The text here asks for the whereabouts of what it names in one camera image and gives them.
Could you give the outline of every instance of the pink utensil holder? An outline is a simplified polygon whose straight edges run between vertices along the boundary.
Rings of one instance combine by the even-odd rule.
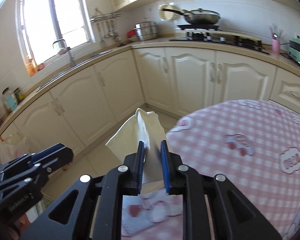
[[[274,53],[280,53],[280,41],[272,39],[272,51]]]

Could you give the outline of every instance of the wok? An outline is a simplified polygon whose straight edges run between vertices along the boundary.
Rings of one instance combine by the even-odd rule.
[[[216,24],[220,20],[220,14],[215,11],[203,10],[201,8],[197,10],[172,10],[172,9],[161,9],[164,12],[174,12],[184,16],[185,20],[190,24]]]

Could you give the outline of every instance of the trash bag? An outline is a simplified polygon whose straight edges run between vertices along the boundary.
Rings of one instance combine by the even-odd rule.
[[[24,154],[29,154],[29,145],[26,137],[22,137],[19,133],[8,136],[0,147],[1,162],[6,163],[12,161]]]

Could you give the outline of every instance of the faucet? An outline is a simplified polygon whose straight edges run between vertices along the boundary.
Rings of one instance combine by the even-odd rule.
[[[65,53],[68,52],[69,57],[70,57],[71,66],[74,67],[74,66],[76,65],[76,62],[74,61],[74,57],[72,56],[72,54],[71,54],[71,52],[70,52],[71,48],[67,46],[65,39],[59,39],[59,40],[54,41],[54,42],[52,43],[52,47],[54,47],[54,44],[56,44],[56,43],[58,43],[58,42],[63,42],[63,44],[64,44],[64,46],[65,46],[65,48],[61,48],[61,49],[58,51],[58,54],[59,54],[59,55],[63,55],[63,54],[65,54]]]

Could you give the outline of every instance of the black pan handle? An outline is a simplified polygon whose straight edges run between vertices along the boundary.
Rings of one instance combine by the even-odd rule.
[[[177,10],[162,8],[161,11],[163,11],[163,12],[174,12],[174,13],[180,14],[182,16],[185,16],[185,14],[183,12],[180,12],[180,11],[177,11]]]

